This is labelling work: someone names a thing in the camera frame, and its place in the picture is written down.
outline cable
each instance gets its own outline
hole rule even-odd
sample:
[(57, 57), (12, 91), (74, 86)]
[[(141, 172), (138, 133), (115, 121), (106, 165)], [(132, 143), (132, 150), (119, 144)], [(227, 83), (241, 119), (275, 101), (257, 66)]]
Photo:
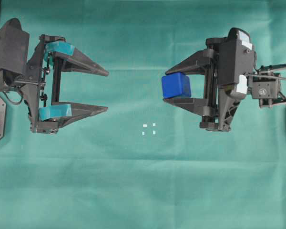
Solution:
[(284, 94), (283, 94), (282, 92), (278, 92), (278, 94), (279, 94), (283, 99), (286, 100), (286, 96), (284, 96)]
[(248, 73), (246, 73), (245, 76), (252, 76), (252, 77), (258, 77), (258, 78), (278, 79), (278, 80), (286, 80), (285, 77), (278, 77), (278, 76), (273, 76), (273, 75), (257, 75), (257, 74), (248, 74)]
[(20, 95), (21, 95), (21, 99), (20, 99), (20, 101), (18, 101), (18, 102), (12, 101), (12, 100), (8, 97), (8, 95), (6, 94), (6, 92), (3, 92), (3, 94), (5, 95), (6, 99), (7, 99), (11, 104), (19, 105), (19, 104), (21, 104), (21, 102), (22, 102), (22, 100), (23, 100), (23, 93), (22, 93), (22, 91), (21, 91), (20, 89), (18, 89), (17, 91), (18, 91), (18, 92), (20, 93)]

